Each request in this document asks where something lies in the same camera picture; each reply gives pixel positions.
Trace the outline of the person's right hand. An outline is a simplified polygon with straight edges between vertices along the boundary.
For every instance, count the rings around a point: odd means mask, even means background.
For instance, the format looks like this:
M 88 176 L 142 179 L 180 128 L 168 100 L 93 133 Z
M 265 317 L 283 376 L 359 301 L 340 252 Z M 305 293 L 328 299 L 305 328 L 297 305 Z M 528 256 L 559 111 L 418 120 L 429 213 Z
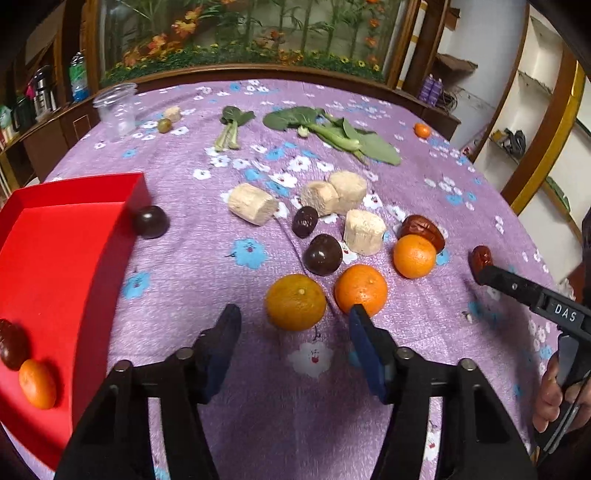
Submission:
M 552 422 L 557 420 L 560 414 L 560 406 L 564 402 L 573 403 L 577 401 L 580 406 L 577 416 L 571 424 L 571 431 L 584 427 L 590 420 L 590 382 L 587 382 L 584 389 L 581 389 L 581 383 L 572 385 L 563 394 L 561 387 L 557 383 L 558 372 L 558 354 L 555 353 L 551 357 L 546 372 L 542 377 L 534 404 L 533 426 L 539 433 L 543 433 Z

